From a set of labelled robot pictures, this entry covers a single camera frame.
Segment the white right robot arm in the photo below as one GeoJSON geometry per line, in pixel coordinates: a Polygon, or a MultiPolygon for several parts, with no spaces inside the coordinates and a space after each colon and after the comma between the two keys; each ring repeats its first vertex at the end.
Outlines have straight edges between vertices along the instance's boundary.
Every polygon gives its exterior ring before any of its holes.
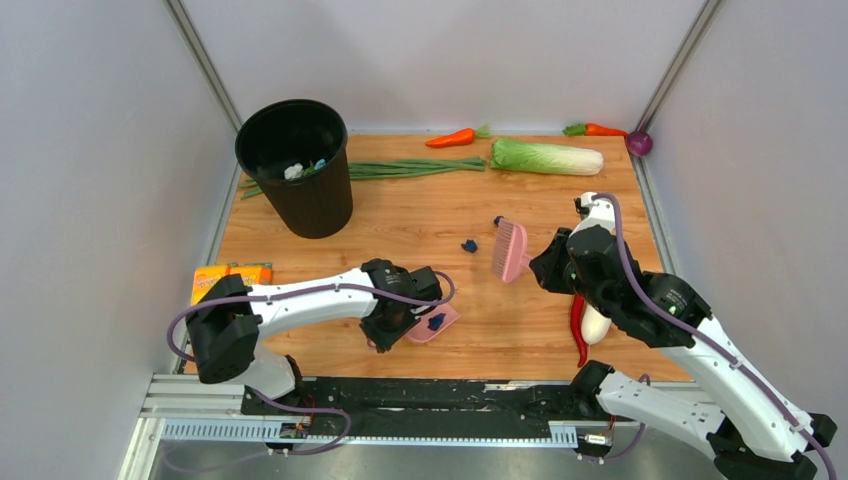
{"type": "Polygon", "coordinates": [[[603,411],[638,421],[703,453],[727,479],[837,475],[827,454],[837,427],[794,405],[731,341],[708,303],[683,279],[642,271],[625,241],[617,199],[587,192],[579,223],[560,229],[530,269],[546,291],[574,294],[619,330],[685,370],[708,402],[686,400],[590,360],[570,402],[581,417],[603,411]]]}

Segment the pink hand brush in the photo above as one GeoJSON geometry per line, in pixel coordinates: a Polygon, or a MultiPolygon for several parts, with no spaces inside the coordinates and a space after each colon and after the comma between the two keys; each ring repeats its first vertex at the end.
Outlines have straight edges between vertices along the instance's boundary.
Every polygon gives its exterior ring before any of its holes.
{"type": "Polygon", "coordinates": [[[527,254],[526,228],[505,217],[497,227],[492,256],[492,272],[505,284],[516,281],[529,269],[531,257],[527,254]]]}

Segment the pink dustpan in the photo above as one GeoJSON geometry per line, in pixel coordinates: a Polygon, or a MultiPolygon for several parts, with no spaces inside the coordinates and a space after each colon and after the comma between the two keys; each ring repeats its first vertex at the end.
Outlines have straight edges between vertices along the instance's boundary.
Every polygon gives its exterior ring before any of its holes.
{"type": "Polygon", "coordinates": [[[436,306],[432,311],[421,317],[419,323],[405,334],[405,338],[415,344],[428,343],[448,329],[460,317],[461,314],[450,304],[436,306]]]}

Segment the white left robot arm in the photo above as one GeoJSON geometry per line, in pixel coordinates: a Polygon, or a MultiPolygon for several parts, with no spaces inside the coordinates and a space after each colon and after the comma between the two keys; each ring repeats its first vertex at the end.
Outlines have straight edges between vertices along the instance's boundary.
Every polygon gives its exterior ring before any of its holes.
{"type": "Polygon", "coordinates": [[[426,310],[456,292],[449,276],[429,266],[414,271],[375,258],[334,276],[285,285],[245,284],[239,274],[214,283],[199,302],[179,314],[203,384],[231,380],[257,389],[282,414],[306,399],[292,362],[264,349],[265,338],[342,318],[356,318],[374,348],[384,353],[426,310]]]}

